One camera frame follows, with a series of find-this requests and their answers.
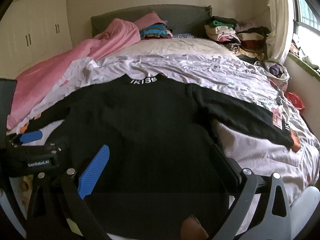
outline blue striped pillow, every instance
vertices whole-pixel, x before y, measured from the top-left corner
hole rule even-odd
[[[167,38],[168,34],[166,31],[167,27],[162,23],[157,23],[148,26],[140,31],[141,39],[145,37],[164,37]]]

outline window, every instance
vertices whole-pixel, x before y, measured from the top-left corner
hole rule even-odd
[[[295,8],[294,32],[300,38],[299,57],[309,56],[312,64],[320,66],[320,22],[305,0],[293,0]]]

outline bed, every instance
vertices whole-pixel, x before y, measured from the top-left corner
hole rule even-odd
[[[204,22],[211,16],[210,7],[143,6],[93,17],[92,33],[96,35],[104,31],[113,18],[134,21],[135,16],[139,18],[153,10],[159,11],[159,16],[168,21],[168,28],[171,28],[173,33],[192,33],[201,38],[204,38]],[[176,81],[195,83],[255,103],[269,111],[279,108],[285,121],[299,135],[301,150],[297,153],[287,150],[284,146],[274,145],[268,140],[244,136],[221,123],[213,125],[218,127],[227,157],[234,158],[242,168],[250,168],[255,174],[269,176],[275,171],[281,174],[289,203],[292,205],[292,213],[296,214],[301,210],[299,197],[305,191],[304,198],[314,199],[308,204],[303,203],[304,208],[309,205],[308,210],[312,214],[320,200],[319,191],[310,187],[316,183],[319,176],[319,141],[309,131],[299,111],[284,97],[283,91],[270,84],[268,72],[261,67],[239,60],[232,52],[214,41],[201,38],[140,41],[99,60],[89,57],[75,60],[44,99],[11,132],[19,133],[28,120],[81,87],[109,82],[123,74],[138,80],[163,73]],[[43,128],[43,138],[30,145],[43,145],[49,134],[61,122],[55,122]],[[24,193],[26,198],[29,197],[30,190]],[[257,195],[239,233],[248,228],[258,200]],[[307,215],[304,220],[296,221],[296,217],[292,217],[295,225],[292,238],[304,227],[309,218]]]

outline green garment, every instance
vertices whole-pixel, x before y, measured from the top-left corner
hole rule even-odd
[[[215,27],[218,27],[218,26],[227,26],[228,28],[235,28],[235,26],[233,24],[227,24],[227,23],[221,23],[221,22],[218,22],[218,21],[212,21],[209,23],[209,26],[211,28],[215,28]]]

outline white curtain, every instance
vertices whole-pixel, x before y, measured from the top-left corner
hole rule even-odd
[[[270,0],[271,33],[267,38],[268,60],[283,64],[293,36],[293,0]]]

